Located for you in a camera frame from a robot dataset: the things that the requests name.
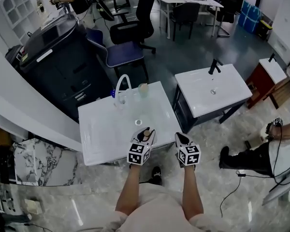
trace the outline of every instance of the black chair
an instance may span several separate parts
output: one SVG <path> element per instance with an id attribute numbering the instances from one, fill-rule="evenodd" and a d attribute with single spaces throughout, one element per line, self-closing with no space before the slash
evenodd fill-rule
<path id="1" fill-rule="evenodd" d="M 220 8 L 220 11 L 217 12 L 217 21 L 220 22 L 219 25 L 216 25 L 216 27 L 218 27 L 217 38 L 228 38 L 230 37 L 230 33 L 222 27 L 222 22 L 234 22 L 238 0 L 223 0 L 221 4 L 223 5 L 223 8 Z M 214 10 L 208 11 L 215 16 Z"/>
<path id="2" fill-rule="evenodd" d="M 120 16 L 123 23 L 119 23 L 110 28 L 111 40 L 114 44 L 121 44 L 134 41 L 139 44 L 142 49 L 150 49 L 153 54 L 156 48 L 141 44 L 144 39 L 149 38 L 154 33 L 153 25 L 150 21 L 150 12 L 155 0 L 139 0 L 136 17 L 138 20 L 128 22 L 125 15 L 129 12 L 122 11 L 119 13 L 111 13 L 102 0 L 97 0 L 97 9 L 100 15 L 109 21 L 114 21 L 114 16 Z"/>
<path id="3" fill-rule="evenodd" d="M 190 24 L 189 39 L 191 38 L 193 23 L 198 19 L 199 9 L 200 5 L 194 2 L 186 2 L 173 8 L 170 18 L 174 22 L 173 41 L 175 41 L 177 23 L 179 24 L 179 30 L 181 30 L 183 24 Z"/>

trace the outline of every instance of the marble floor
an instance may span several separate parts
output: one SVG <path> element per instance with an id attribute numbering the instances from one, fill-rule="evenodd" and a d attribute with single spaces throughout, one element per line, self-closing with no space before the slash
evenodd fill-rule
<path id="1" fill-rule="evenodd" d="M 219 124 L 217 119 L 194 127 L 189 135 L 200 145 L 201 163 L 196 177 L 204 210 L 211 216 L 220 216 L 219 206 L 225 196 L 239 182 L 235 170 L 218 167 L 219 152 L 230 146 L 231 154 L 245 149 L 244 140 L 258 133 L 269 121 L 280 116 L 284 124 L 290 122 L 290 99 L 278 110 L 266 99 L 248 110 L 241 107 L 236 114 Z M 153 152 L 142 168 L 141 181 L 146 181 L 153 166 L 162 169 L 163 185 L 182 191 L 184 172 L 175 158 L 175 148 Z M 82 184 L 68 187 L 30 187 L 11 185 L 12 194 L 21 207 L 23 199 L 42 203 L 44 213 L 33 216 L 33 223 L 56 232 L 75 232 L 101 227 L 114 210 L 127 177 L 129 166 L 123 160 L 118 167 L 84 165 L 78 154 L 77 176 Z M 262 206 L 262 200 L 275 185 L 272 179 L 242 178 L 239 189 L 223 204 L 223 219 L 237 232 L 288 232 L 290 231 L 290 203 L 277 199 Z M 18 231 L 42 231 L 35 227 L 17 226 Z"/>

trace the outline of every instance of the white countertop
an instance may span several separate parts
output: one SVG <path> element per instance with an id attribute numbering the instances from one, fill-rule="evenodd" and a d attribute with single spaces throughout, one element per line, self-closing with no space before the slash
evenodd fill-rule
<path id="1" fill-rule="evenodd" d="M 219 7 L 219 8 L 223 8 L 223 6 L 214 1 L 214 0 L 160 0 L 163 1 L 165 3 L 185 3 L 185 2 L 195 2 L 201 5 L 208 5 L 208 6 L 214 6 L 214 7 Z"/>
<path id="2" fill-rule="evenodd" d="M 269 74 L 274 84 L 277 84 L 280 81 L 287 78 L 286 74 L 284 73 L 284 71 L 276 62 L 275 59 L 272 59 L 271 62 L 269 62 L 269 58 L 260 59 L 259 63 L 263 66 L 263 68 Z"/>
<path id="3" fill-rule="evenodd" d="M 119 110 L 115 99 L 104 99 L 78 108 L 85 165 L 96 165 L 125 158 L 129 142 L 137 130 L 150 127 L 156 130 L 157 148 L 175 141 L 181 132 L 178 121 L 161 82 L 149 84 L 148 97 L 141 98 L 133 89 L 133 106 Z"/>
<path id="4" fill-rule="evenodd" d="M 219 66 L 210 75 L 210 68 L 175 75 L 194 118 L 217 111 L 252 96 L 245 81 L 232 64 Z"/>

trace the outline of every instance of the black cable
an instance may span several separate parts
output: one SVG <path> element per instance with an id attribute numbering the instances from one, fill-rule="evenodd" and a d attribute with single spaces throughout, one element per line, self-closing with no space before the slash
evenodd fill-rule
<path id="1" fill-rule="evenodd" d="M 35 227 L 39 227 L 41 229 L 44 230 L 48 230 L 50 232 L 53 232 L 52 230 L 48 229 L 48 228 L 44 228 L 44 227 L 41 227 L 41 226 L 38 226 L 38 225 L 35 225 L 33 223 L 24 223 L 24 224 L 8 224 L 9 226 L 35 226 Z"/>
<path id="2" fill-rule="evenodd" d="M 277 159 L 278 159 L 278 154 L 279 154 L 279 148 L 280 148 L 281 140 L 282 140 L 282 126 L 280 126 L 280 140 L 279 140 L 279 145 L 278 145 L 278 149 L 277 149 L 277 155 L 276 155 L 276 160 L 275 160 L 275 164 L 274 164 L 273 175 L 274 175 L 275 183 L 276 183 L 277 185 L 286 186 L 286 185 L 290 184 L 290 182 L 282 184 L 281 182 L 284 181 L 284 180 L 282 180 L 282 181 L 280 181 L 280 182 L 278 183 L 278 182 L 276 181 L 276 177 L 278 177 L 278 176 L 282 175 L 283 173 L 287 172 L 288 170 L 290 170 L 290 167 L 289 167 L 287 170 L 285 170 L 284 172 L 282 172 L 282 173 L 280 173 L 280 174 L 278 174 L 278 175 L 275 175 L 275 167 L 276 167 L 276 163 L 277 163 Z"/>
<path id="3" fill-rule="evenodd" d="M 236 190 L 239 188 L 239 186 L 240 186 L 240 184 L 241 184 L 241 180 L 242 180 L 242 178 L 240 177 L 240 182 L 238 183 L 237 188 L 236 188 L 233 192 L 231 192 L 227 197 L 225 197 L 225 198 L 223 199 L 223 201 L 221 202 L 221 204 L 220 204 L 221 217 L 223 217 L 222 210 L 221 210 L 221 206 L 222 206 L 223 202 L 224 202 L 224 201 L 226 200 L 226 198 L 228 198 L 232 193 L 236 192 Z"/>
<path id="4" fill-rule="evenodd" d="M 247 174 L 241 174 L 238 170 L 236 170 L 236 174 L 238 177 L 246 177 L 246 176 L 249 176 L 249 177 L 257 177 L 257 178 L 264 178 L 264 179 L 267 179 L 267 178 L 272 178 L 272 177 L 269 177 L 269 176 L 256 176 L 256 175 L 247 175 Z"/>
<path id="5" fill-rule="evenodd" d="M 106 21 L 105 21 L 105 19 L 103 19 L 103 20 L 104 20 L 104 24 L 105 24 L 105 26 L 107 27 L 107 29 L 108 29 L 109 33 L 111 33 L 111 32 L 110 32 L 110 29 L 108 28 L 108 26 L 107 26 L 107 24 L 106 24 Z"/>
<path id="6" fill-rule="evenodd" d="M 82 19 L 78 19 L 79 21 L 83 20 L 86 17 L 89 9 L 90 9 L 90 7 L 87 9 L 86 14 L 84 15 L 84 17 Z"/>

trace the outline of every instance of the white desk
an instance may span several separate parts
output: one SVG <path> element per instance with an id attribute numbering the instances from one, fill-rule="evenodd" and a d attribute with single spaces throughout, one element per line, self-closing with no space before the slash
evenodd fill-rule
<path id="1" fill-rule="evenodd" d="M 232 64 L 218 67 L 221 73 L 215 69 L 212 75 L 208 73 L 210 68 L 175 75 L 178 85 L 173 109 L 176 109 L 182 93 L 194 118 L 188 123 L 188 131 L 202 116 L 217 116 L 231 108 L 220 118 L 220 123 L 223 123 L 252 95 Z"/>
<path id="2" fill-rule="evenodd" d="M 123 110 L 114 106 L 111 96 L 78 108 L 85 165 L 127 157 L 132 135 L 144 127 L 156 130 L 154 148 L 175 141 L 174 134 L 181 129 L 161 82 L 149 84 L 149 94 L 143 99 L 133 89 L 133 97 L 135 104 Z"/>
<path id="3" fill-rule="evenodd" d="M 161 1 L 166 3 L 166 11 L 162 10 Z M 198 3 L 200 5 L 216 7 L 215 18 L 214 18 L 214 22 L 213 22 L 214 26 L 213 26 L 213 32 L 212 32 L 212 36 L 214 36 L 218 8 L 223 8 L 223 6 L 220 3 L 218 3 L 214 0 L 160 0 L 160 28 L 161 28 L 162 15 L 164 15 L 168 19 L 168 25 L 167 25 L 167 31 L 168 31 L 167 37 L 168 37 L 168 39 L 170 39 L 170 12 L 171 12 L 169 4 L 171 4 L 171 3 L 185 3 L 185 2 L 195 2 L 195 3 Z M 210 15 L 209 12 L 199 12 L 199 15 L 204 15 L 204 14 Z"/>

